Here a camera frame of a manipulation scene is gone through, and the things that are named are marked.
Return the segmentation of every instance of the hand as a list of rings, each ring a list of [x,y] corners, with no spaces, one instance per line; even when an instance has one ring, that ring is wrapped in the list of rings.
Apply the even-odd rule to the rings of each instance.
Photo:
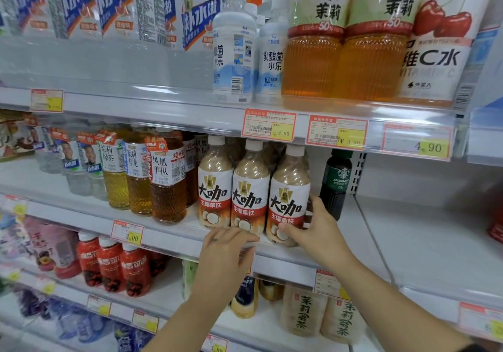
[[[321,266],[335,273],[338,266],[355,258],[337,226],[337,221],[326,211],[321,198],[311,196],[313,218],[308,229],[296,228],[281,222],[279,228],[285,232]]]
[[[190,299],[220,315],[252,266],[255,247],[248,248],[240,258],[241,249],[246,242],[259,240],[258,236],[235,226],[210,231],[204,237]]]

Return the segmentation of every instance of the cherry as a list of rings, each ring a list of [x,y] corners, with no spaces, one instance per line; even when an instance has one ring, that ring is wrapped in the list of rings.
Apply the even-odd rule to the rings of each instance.
[[[463,38],[470,30],[472,24],[471,14],[461,12],[455,15],[450,15],[442,20],[442,23],[435,29],[433,35],[435,37],[459,37]]]
[[[426,1],[415,17],[414,29],[412,30],[414,35],[419,37],[434,31],[444,17],[444,9],[435,0]]]

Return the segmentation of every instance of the person's left hand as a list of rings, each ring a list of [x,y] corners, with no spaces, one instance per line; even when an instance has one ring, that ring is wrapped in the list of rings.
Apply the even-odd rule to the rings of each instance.
[[[218,315],[237,294],[252,266],[255,247],[239,253],[246,242],[260,238],[238,227],[216,228],[204,238],[190,299]]]

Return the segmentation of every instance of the forearm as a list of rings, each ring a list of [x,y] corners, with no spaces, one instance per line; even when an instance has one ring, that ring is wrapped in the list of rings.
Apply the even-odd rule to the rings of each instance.
[[[457,352],[470,339],[432,316],[354,256],[331,271],[387,352]]]
[[[144,352],[199,352],[221,311],[189,298],[148,343]]]

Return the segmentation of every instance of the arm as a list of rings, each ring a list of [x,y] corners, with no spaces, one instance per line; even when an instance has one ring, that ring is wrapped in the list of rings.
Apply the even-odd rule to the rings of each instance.
[[[218,228],[204,238],[190,298],[148,343],[144,352],[199,352],[211,328],[239,290],[252,266],[259,237],[240,228]]]
[[[334,274],[387,352],[457,352],[472,343],[364,266],[349,249],[321,199],[311,200],[309,229],[287,223],[281,223],[280,229]]]

